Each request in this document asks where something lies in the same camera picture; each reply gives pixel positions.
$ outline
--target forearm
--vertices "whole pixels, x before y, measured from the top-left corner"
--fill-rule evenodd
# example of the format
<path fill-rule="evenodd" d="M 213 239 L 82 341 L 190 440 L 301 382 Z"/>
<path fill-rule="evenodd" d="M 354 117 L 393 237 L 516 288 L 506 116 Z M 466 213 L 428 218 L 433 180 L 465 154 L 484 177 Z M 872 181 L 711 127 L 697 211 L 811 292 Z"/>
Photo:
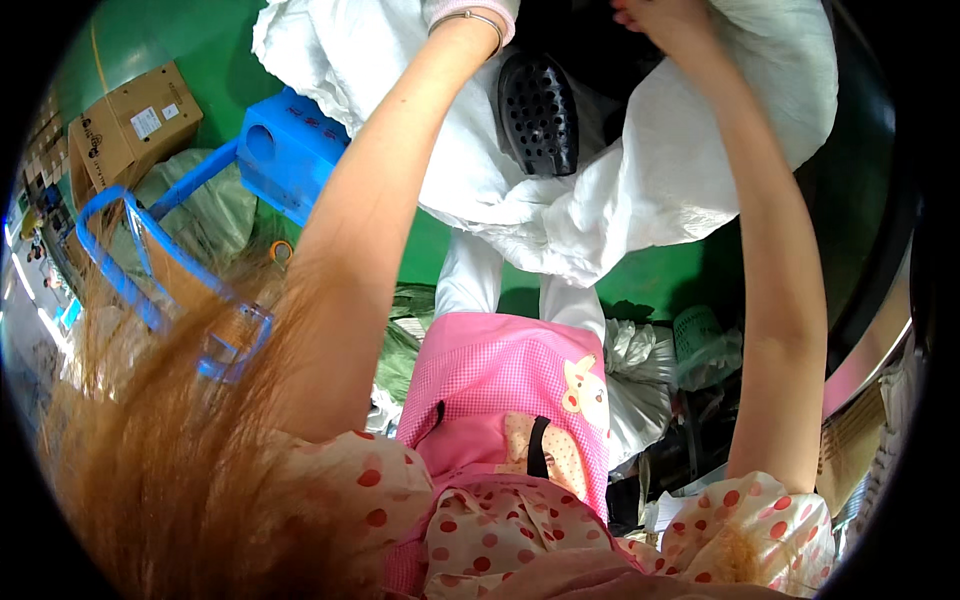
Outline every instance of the forearm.
<path fill-rule="evenodd" d="M 363 428 L 427 163 L 453 99 L 496 42 L 475 19 L 439 27 L 327 181 L 288 277 L 299 328 L 288 352 L 302 362 L 281 399 L 289 433 L 316 442 Z"/>
<path fill-rule="evenodd" d="M 827 307 L 803 196 L 746 82 L 722 53 L 695 75 L 736 183 L 746 281 L 743 389 L 728 476 L 763 470 L 812 492 Z"/>

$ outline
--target white sheet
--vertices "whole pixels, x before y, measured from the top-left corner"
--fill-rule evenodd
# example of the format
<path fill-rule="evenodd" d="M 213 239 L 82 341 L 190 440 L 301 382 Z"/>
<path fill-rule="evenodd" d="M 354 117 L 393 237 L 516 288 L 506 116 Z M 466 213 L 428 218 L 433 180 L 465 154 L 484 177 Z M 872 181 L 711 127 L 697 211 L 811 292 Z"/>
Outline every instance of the white sheet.
<path fill-rule="evenodd" d="M 354 135 L 426 39 L 420 0 L 268 0 L 253 26 L 264 67 Z M 820 0 L 710 0 L 792 168 L 836 112 L 833 38 Z M 589 286 L 626 253 L 701 239 L 737 213 L 706 99 L 671 60 L 636 88 L 623 137 L 568 178 L 528 178 L 497 141 L 503 57 L 446 116 L 420 193 L 441 221 L 475 232 L 519 269 Z"/>

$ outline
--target woman's hand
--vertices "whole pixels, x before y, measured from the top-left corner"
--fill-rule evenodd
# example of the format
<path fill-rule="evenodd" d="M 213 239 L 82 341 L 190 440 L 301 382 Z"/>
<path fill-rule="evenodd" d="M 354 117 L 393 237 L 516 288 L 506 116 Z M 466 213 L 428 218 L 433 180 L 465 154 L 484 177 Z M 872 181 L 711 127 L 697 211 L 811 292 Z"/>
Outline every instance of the woman's hand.
<path fill-rule="evenodd" d="M 611 0 L 613 20 L 643 32 L 683 70 L 720 51 L 704 0 Z"/>

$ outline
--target label on box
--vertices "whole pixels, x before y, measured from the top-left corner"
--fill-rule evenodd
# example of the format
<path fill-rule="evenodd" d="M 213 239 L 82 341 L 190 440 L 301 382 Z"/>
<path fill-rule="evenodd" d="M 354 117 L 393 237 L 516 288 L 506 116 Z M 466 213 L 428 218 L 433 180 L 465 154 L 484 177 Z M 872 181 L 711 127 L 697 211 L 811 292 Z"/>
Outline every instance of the label on box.
<path fill-rule="evenodd" d="M 131 118 L 130 124 L 133 125 L 133 130 L 140 139 L 160 129 L 160 120 L 157 118 L 153 107 L 146 107 L 135 114 Z"/>
<path fill-rule="evenodd" d="M 169 121 L 170 119 L 180 114 L 180 111 L 177 110 L 176 104 L 170 105 L 169 107 L 165 108 L 161 112 L 163 113 L 163 118 L 166 119 L 167 121 Z"/>

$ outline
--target pink apron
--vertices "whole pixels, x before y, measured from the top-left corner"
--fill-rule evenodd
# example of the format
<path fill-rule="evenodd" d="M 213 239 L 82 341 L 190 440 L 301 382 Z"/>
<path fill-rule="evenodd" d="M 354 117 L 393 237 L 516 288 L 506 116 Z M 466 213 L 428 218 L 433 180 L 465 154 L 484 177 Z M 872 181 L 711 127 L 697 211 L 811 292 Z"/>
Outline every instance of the pink apron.
<path fill-rule="evenodd" d="M 581 500 L 605 523 L 608 400 L 603 346 L 592 332 L 512 315 L 451 313 L 423 341 L 396 438 L 423 458 L 436 500 L 478 478 L 545 478 L 549 457 L 540 436 L 547 423 L 559 427 L 580 452 Z M 527 475 L 495 472 L 506 462 L 507 413 L 536 418 Z M 436 502 L 388 559 L 388 588 L 405 589 L 416 579 L 419 542 L 435 509 Z"/>

